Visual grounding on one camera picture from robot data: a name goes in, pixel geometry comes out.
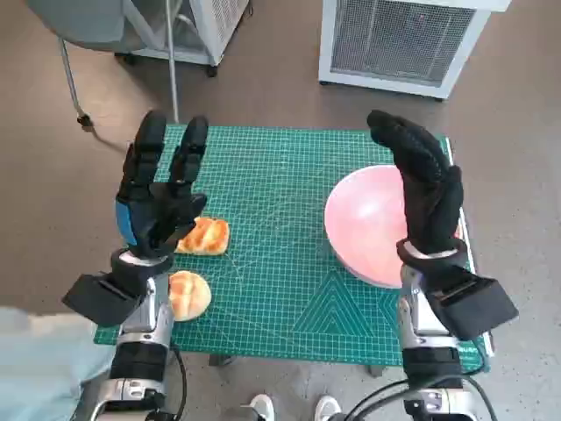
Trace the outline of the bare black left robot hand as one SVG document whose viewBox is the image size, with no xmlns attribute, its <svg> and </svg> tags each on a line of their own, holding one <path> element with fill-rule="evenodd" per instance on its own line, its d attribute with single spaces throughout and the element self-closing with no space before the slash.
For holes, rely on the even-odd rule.
<svg viewBox="0 0 561 421">
<path fill-rule="evenodd" d="M 190 120 L 174 149 L 166 182 L 156 182 L 164 152 L 167 119 L 159 111 L 143 118 L 123 164 L 123 178 L 116 195 L 117 227 L 131 252 L 140 259 L 156 259 L 173 253 L 178 242 L 194 228 L 207 204 L 203 193 L 194 193 L 206 151 L 209 121 Z"/>
</svg>

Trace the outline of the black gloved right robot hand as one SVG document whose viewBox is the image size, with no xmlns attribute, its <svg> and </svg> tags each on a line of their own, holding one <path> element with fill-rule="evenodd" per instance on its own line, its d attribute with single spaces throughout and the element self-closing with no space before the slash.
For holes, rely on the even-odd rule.
<svg viewBox="0 0 561 421">
<path fill-rule="evenodd" d="M 401 174 L 407 240 L 419 252 L 452 252 L 464 200 L 460 167 L 424 127 L 384 111 L 367 117 L 373 141 L 388 148 Z"/>
</svg>

